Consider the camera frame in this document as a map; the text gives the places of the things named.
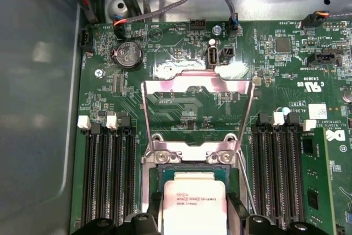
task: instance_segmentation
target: motherboard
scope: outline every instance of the motherboard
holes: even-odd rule
[[[227,21],[124,27],[124,40],[110,24],[84,32],[91,47],[82,58],[78,115],[89,127],[76,137],[71,233],[98,217],[119,224],[144,210],[142,82],[208,69],[255,86],[241,150],[257,213],[283,229],[305,221],[331,235],[352,235],[349,21],[312,29],[301,21],[248,21],[235,34]],[[151,133],[190,147],[237,135],[245,96],[188,85],[186,92],[148,95]],[[285,126],[276,113],[284,114]],[[116,122],[109,127],[111,116]],[[241,192],[238,169],[197,164],[151,169],[149,193],[162,192],[175,171],[212,171],[227,192]]]

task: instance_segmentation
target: internal usb port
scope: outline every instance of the internal usb port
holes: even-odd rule
[[[218,64],[218,49],[215,47],[208,48],[208,64],[217,65]]]

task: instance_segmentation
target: capacitor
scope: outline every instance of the capacitor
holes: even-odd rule
[[[352,90],[347,90],[343,93],[343,100],[347,103],[352,103]]]
[[[124,70],[136,70],[143,64],[143,51],[134,42],[125,42],[111,52],[111,59]]]
[[[284,116],[287,116],[289,113],[291,113],[291,110],[288,107],[278,107],[276,112],[282,112]]]
[[[210,39],[208,44],[209,44],[209,46],[214,46],[216,44],[216,40]]]

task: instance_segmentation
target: orange wire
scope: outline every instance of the orange wire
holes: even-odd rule
[[[328,17],[329,16],[329,13],[325,13],[325,12],[319,12],[319,11],[317,11],[316,12],[318,15],[320,15],[320,16],[325,16],[325,17]]]
[[[125,23],[125,22],[127,22],[126,19],[121,19],[119,21],[114,22],[114,26],[116,26],[117,24],[120,24],[120,23]]]

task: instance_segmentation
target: barcode sticker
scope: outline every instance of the barcode sticker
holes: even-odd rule
[[[325,104],[308,104],[310,119],[327,119],[328,113]]]

